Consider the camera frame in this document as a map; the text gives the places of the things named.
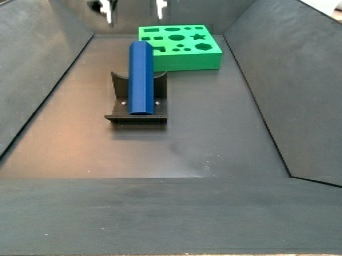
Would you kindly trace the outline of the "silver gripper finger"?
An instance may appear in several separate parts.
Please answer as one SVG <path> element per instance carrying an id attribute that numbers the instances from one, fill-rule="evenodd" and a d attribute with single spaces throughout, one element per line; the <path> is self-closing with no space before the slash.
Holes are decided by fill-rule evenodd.
<path id="1" fill-rule="evenodd" d="M 92 0 L 91 9 L 105 17 L 107 23 L 113 22 L 113 10 L 117 0 Z"/>
<path id="2" fill-rule="evenodd" d="M 157 18 L 161 19 L 163 18 L 163 10 L 167 8 L 168 2 L 167 2 L 167 0 L 155 0 L 155 4 L 156 4 Z"/>

